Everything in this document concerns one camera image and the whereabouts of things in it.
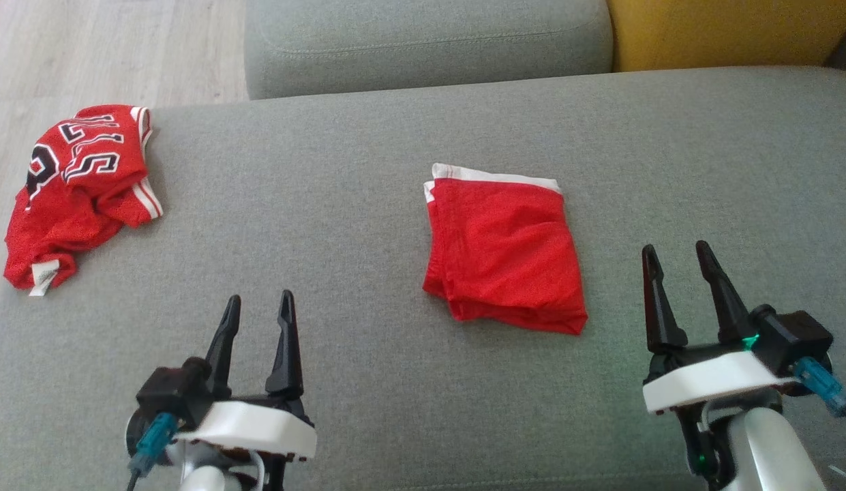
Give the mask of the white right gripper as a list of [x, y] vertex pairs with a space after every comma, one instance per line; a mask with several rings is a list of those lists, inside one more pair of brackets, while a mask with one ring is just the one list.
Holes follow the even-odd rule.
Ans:
[[[719, 264], [707, 241], [695, 243], [702, 277], [710, 287], [716, 312], [719, 343], [737, 343], [758, 336], [749, 311]], [[644, 313], [647, 347], [651, 357], [649, 376], [643, 384], [647, 413], [676, 409], [713, 399], [731, 397], [764, 387], [793, 385], [793, 375], [776, 375], [752, 351], [722, 351], [713, 357], [710, 347], [692, 351], [687, 334], [678, 326], [665, 292], [665, 273], [651, 243], [641, 252], [643, 261]]]

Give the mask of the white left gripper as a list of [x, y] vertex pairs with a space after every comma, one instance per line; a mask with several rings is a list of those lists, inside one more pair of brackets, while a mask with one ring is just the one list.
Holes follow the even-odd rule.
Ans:
[[[232, 397], [228, 385], [233, 343], [239, 332], [241, 299], [230, 296], [222, 320], [214, 333], [205, 360], [211, 366], [207, 387], [217, 401]], [[272, 372], [266, 379], [266, 393], [286, 400], [304, 394], [299, 330], [294, 293], [282, 291], [278, 312], [280, 338]], [[316, 457], [317, 433], [309, 423], [283, 409], [240, 401], [213, 403], [204, 419], [192, 431], [179, 433], [179, 465], [204, 460], [205, 450], [195, 450], [194, 441], [228, 449], [258, 451], [285, 457]]]

